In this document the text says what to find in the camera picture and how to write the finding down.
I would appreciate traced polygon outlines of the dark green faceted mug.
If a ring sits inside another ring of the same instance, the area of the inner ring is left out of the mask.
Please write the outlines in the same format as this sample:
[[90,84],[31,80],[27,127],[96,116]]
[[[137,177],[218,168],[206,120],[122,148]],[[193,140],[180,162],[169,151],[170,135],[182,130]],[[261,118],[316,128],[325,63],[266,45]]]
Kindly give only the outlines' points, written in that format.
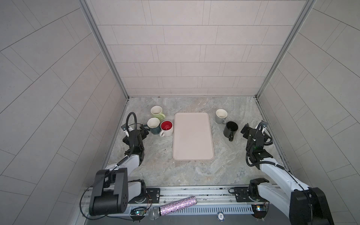
[[151,118],[147,121],[147,124],[144,125],[144,128],[150,131],[154,135],[159,135],[161,131],[160,120],[158,118]]

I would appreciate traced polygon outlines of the black mug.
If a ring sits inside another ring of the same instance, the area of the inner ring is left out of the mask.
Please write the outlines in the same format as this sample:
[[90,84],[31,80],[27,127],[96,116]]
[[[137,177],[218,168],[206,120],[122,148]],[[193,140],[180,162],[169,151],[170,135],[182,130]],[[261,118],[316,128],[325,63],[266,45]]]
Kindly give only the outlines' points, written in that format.
[[234,140],[235,133],[238,131],[238,128],[239,127],[236,122],[228,121],[225,125],[223,134],[230,142],[232,142]]

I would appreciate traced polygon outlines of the white mug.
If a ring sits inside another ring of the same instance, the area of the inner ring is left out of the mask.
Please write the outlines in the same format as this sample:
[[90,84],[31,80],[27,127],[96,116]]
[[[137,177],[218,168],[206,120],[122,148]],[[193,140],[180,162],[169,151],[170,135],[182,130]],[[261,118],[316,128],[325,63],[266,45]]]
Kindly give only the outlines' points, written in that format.
[[173,123],[171,121],[163,121],[160,124],[160,137],[169,137],[173,134]]

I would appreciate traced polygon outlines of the light green mug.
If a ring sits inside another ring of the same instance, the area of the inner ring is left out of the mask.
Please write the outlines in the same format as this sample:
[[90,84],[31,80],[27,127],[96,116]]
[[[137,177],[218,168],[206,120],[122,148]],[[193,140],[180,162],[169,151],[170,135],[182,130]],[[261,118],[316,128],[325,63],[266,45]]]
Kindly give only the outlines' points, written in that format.
[[152,107],[151,114],[154,118],[158,118],[160,121],[163,121],[166,118],[166,116],[163,113],[163,108],[160,106]]

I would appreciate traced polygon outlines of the grey mug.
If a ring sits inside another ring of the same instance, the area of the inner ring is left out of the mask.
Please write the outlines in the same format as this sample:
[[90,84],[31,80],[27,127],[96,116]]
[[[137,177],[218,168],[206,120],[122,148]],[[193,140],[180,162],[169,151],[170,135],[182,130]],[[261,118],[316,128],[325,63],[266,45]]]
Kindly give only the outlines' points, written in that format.
[[228,113],[226,110],[224,109],[218,109],[216,111],[216,118],[215,118],[215,122],[217,124],[225,124],[226,119],[227,119]]

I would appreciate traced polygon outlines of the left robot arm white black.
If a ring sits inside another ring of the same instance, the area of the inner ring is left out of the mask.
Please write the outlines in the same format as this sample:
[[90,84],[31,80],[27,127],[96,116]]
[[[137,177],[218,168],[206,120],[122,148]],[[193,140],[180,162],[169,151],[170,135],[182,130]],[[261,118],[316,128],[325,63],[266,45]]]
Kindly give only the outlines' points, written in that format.
[[129,201],[143,200],[146,185],[143,180],[129,181],[128,176],[144,159],[143,139],[149,134],[143,125],[128,132],[123,139],[129,145],[125,157],[109,169],[99,170],[95,176],[89,204],[90,216],[107,216],[124,213]]

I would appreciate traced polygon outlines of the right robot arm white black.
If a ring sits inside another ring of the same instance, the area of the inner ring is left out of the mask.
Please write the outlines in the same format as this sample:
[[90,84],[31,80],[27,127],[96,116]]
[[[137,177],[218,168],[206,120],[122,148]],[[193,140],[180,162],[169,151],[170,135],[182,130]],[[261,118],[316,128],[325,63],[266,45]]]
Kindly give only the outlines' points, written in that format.
[[248,124],[241,130],[247,140],[245,160],[249,167],[256,167],[267,174],[277,187],[267,179],[253,179],[249,184],[252,201],[264,199],[282,211],[292,225],[333,225],[334,221],[325,193],[310,187],[292,175],[265,150],[273,144],[266,133],[268,123],[261,121],[255,128]]

